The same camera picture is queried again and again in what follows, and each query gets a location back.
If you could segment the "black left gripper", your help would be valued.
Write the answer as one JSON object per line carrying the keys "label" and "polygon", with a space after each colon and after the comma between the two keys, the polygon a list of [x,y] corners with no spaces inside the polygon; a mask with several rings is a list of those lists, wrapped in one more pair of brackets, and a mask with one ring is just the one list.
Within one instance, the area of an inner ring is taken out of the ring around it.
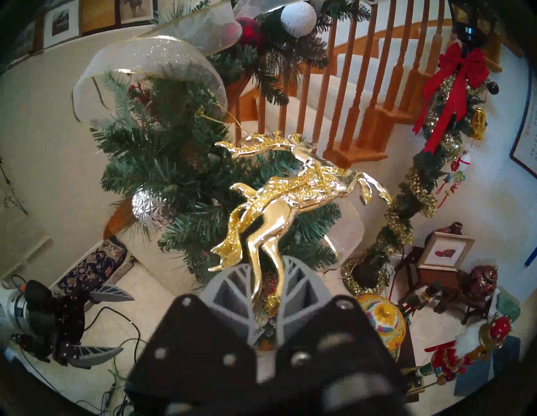
{"label": "black left gripper", "polygon": [[106,363],[124,349],[81,345],[84,333],[84,306],[91,299],[99,302],[127,302],[134,298],[118,286],[105,283],[93,289],[76,288],[70,295],[56,297],[38,281],[25,288],[28,323],[32,335],[25,336],[25,352],[42,362],[50,357],[60,365],[91,369]]}

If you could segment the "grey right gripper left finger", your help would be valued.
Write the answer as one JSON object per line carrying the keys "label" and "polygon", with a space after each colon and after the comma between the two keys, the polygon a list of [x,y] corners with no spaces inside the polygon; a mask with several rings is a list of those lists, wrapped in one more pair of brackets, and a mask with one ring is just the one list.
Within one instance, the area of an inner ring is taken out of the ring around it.
{"label": "grey right gripper left finger", "polygon": [[258,395],[251,267],[177,296],[125,382],[134,405],[215,405]]}

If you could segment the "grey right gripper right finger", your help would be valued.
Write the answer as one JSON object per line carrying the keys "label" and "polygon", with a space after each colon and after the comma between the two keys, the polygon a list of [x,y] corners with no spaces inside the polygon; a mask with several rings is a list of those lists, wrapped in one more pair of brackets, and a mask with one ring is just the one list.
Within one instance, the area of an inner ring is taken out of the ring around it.
{"label": "grey right gripper right finger", "polygon": [[405,404],[403,376],[358,302],[283,258],[272,404]]}

